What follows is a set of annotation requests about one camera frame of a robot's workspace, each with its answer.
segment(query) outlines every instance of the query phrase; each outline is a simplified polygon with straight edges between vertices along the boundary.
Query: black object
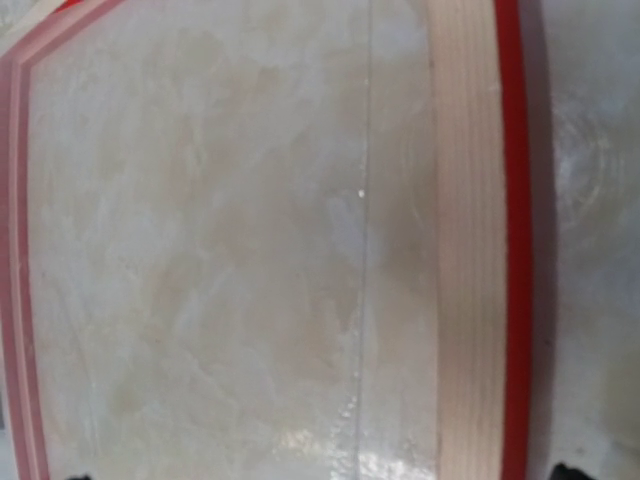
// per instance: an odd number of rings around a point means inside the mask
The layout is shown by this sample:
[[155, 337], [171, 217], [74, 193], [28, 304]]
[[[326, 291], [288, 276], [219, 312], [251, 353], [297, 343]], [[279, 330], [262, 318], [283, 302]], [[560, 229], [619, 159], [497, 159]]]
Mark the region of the black object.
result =
[[574, 468], [568, 468], [565, 464], [561, 463], [553, 469], [551, 478], [549, 480], [595, 480], [594, 478], [586, 475], [580, 470]]

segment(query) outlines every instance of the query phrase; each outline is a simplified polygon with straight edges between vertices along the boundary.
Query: tile grout line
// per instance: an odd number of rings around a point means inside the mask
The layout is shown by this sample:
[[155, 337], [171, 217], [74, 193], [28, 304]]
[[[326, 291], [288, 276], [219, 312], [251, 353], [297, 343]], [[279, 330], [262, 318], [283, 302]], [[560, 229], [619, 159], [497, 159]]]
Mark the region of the tile grout line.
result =
[[369, 216], [370, 216], [370, 177], [371, 177], [371, 126], [372, 126], [372, 80], [373, 80], [373, 1], [368, 0], [367, 9], [367, 78], [365, 93], [365, 141], [364, 141], [364, 231], [362, 252], [362, 278], [360, 280], [360, 312], [358, 319], [358, 345], [357, 345], [357, 377], [356, 377], [356, 413], [355, 413], [355, 449], [354, 449], [354, 479], [360, 480], [360, 454], [362, 442], [362, 405], [364, 390], [364, 350], [365, 350], [365, 325], [366, 325], [366, 291], [367, 291], [367, 261], [369, 249]]

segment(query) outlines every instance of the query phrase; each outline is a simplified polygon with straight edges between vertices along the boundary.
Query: wooden frame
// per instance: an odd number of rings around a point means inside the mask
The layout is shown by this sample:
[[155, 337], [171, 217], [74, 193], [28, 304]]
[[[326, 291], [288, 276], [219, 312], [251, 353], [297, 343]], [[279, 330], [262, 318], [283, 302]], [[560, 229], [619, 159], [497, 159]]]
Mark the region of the wooden frame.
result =
[[[21, 480], [49, 478], [29, 291], [30, 71], [123, 1], [58, 10], [0, 59], [0, 316]], [[517, 2], [425, 1], [438, 185], [438, 479], [524, 479], [532, 232]]]
[[427, 3], [438, 189], [438, 479], [520, 480], [533, 259], [518, 3]]
[[20, 480], [48, 480], [33, 342], [27, 219], [31, 68], [124, 0], [58, 11], [0, 59], [0, 316], [8, 423]]

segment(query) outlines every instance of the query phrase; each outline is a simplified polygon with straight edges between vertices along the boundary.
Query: pink frame side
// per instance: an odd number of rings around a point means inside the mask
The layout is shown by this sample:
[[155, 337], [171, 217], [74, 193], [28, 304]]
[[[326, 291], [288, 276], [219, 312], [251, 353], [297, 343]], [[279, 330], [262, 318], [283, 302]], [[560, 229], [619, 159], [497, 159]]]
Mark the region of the pink frame side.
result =
[[19, 480], [49, 480], [29, 277], [31, 68], [124, 0], [86, 0], [36, 26], [0, 58], [0, 320], [7, 422]]

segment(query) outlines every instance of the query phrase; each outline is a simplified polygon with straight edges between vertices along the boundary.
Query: floor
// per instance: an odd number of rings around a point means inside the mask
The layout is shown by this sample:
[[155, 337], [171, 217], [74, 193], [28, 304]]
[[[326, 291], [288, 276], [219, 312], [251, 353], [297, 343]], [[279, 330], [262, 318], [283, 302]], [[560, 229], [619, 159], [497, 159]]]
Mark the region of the floor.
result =
[[[64, 47], [34, 84], [32, 283], [54, 477], [433, 479], [424, 2], [149, 2]], [[5, 29], [30, 1], [8, 5]], [[640, 5], [521, 10], [529, 478], [567, 461], [635, 480]]]

